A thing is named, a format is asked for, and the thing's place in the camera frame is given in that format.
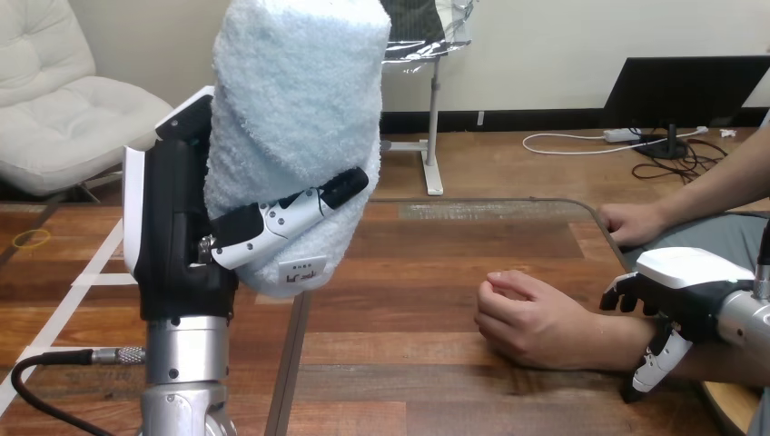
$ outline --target monitor stand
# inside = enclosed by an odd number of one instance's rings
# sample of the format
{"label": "monitor stand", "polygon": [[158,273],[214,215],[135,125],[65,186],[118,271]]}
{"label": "monitor stand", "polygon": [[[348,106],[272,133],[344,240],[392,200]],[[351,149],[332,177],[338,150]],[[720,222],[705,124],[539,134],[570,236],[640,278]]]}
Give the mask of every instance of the monitor stand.
{"label": "monitor stand", "polygon": [[[640,142],[649,143],[664,138],[664,136],[657,134],[644,134],[641,136],[639,141],[636,141],[636,144],[639,144]],[[667,138],[668,140],[662,143],[642,145],[641,147],[637,147],[634,150],[647,157],[652,157],[655,159],[681,159],[687,156],[687,143],[676,138],[675,124],[668,125]]]}

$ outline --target human arm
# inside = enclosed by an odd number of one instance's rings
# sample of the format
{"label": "human arm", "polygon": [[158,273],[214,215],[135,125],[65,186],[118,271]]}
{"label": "human arm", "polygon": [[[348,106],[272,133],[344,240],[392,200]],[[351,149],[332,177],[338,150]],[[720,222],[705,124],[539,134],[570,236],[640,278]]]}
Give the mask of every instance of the human arm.
{"label": "human arm", "polygon": [[665,229],[770,196],[770,127],[757,131],[707,173],[647,204],[606,204],[599,216],[621,246],[652,241]]}
{"label": "human arm", "polygon": [[[513,361],[555,370],[631,372],[656,333],[649,319],[589,312],[522,272],[491,274],[480,285],[476,323]],[[770,385],[770,368],[726,344],[694,346],[671,375]]]}

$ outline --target human hand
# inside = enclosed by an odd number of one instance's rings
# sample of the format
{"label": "human hand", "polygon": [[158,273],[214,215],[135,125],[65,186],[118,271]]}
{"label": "human hand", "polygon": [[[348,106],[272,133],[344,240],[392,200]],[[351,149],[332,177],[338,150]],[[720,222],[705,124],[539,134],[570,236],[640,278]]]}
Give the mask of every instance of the human hand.
{"label": "human hand", "polygon": [[479,287],[475,320],[494,348],[525,366],[597,366],[592,344],[602,333],[602,315],[523,272],[493,272],[487,278]]}
{"label": "human hand", "polygon": [[657,238],[668,224],[660,208],[648,204],[604,204],[599,218],[621,247],[637,247]]}

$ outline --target white cable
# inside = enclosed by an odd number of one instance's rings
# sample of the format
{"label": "white cable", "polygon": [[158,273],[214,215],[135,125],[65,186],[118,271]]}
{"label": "white cable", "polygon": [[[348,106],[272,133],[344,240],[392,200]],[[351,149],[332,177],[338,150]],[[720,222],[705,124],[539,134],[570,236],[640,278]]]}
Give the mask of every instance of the white cable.
{"label": "white cable", "polygon": [[[688,136],[693,136],[696,134],[705,134],[708,132],[708,129],[706,127],[698,127],[694,132],[689,134],[678,134],[677,138],[686,138]],[[595,141],[598,139],[604,139],[604,136],[575,136],[573,134],[531,134],[530,136],[527,136],[524,138],[524,141],[521,142],[522,145],[524,145],[524,148],[527,150],[530,150],[532,153],[538,153],[538,154],[565,154],[565,155],[581,155],[581,154],[604,154],[604,153],[613,153],[613,152],[621,152],[623,150],[630,150],[632,148],[641,147],[643,145],[651,145],[651,144],[657,144],[662,143],[664,141],[668,141],[668,138],[663,139],[657,139],[650,143],[641,143],[641,144],[633,144],[633,145],[627,145],[625,147],[618,147],[618,148],[610,148],[609,150],[596,150],[595,152],[548,152],[543,150],[535,150],[534,148],[529,147],[527,145],[527,141],[532,138],[537,138],[539,136],[557,136],[560,138],[573,138],[573,139],[585,139],[585,140],[591,140]]]}

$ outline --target white armchair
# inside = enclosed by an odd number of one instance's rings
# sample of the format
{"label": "white armchair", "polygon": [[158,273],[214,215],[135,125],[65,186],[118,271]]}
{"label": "white armchair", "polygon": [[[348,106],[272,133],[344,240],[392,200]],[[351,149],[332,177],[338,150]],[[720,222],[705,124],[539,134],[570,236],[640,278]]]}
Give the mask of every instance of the white armchair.
{"label": "white armchair", "polygon": [[66,0],[0,0],[0,181],[47,195],[153,145],[171,106],[94,74]]}

